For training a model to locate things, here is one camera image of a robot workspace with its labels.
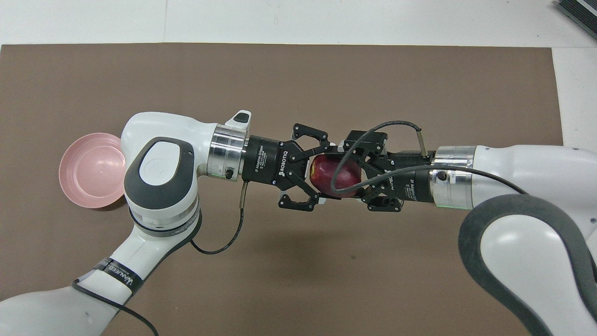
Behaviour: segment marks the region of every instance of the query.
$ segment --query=brown paper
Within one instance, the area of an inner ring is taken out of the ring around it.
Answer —
[[[423,128],[429,149],[562,143],[546,48],[5,45],[0,85],[0,300],[67,286],[127,237],[127,207],[74,205],[58,167],[77,138],[119,136],[137,112],[224,123],[247,109],[252,134],[280,140],[294,123],[337,143],[400,119]],[[411,129],[385,131],[389,150],[417,148]],[[219,248],[236,228],[241,184],[201,178],[199,187],[196,241]],[[303,213],[277,198],[249,184],[238,241],[214,256],[183,247],[128,306],[161,335],[526,334],[460,262],[467,212],[407,202],[372,213],[330,200]],[[149,330],[121,313],[105,334],[125,333]]]

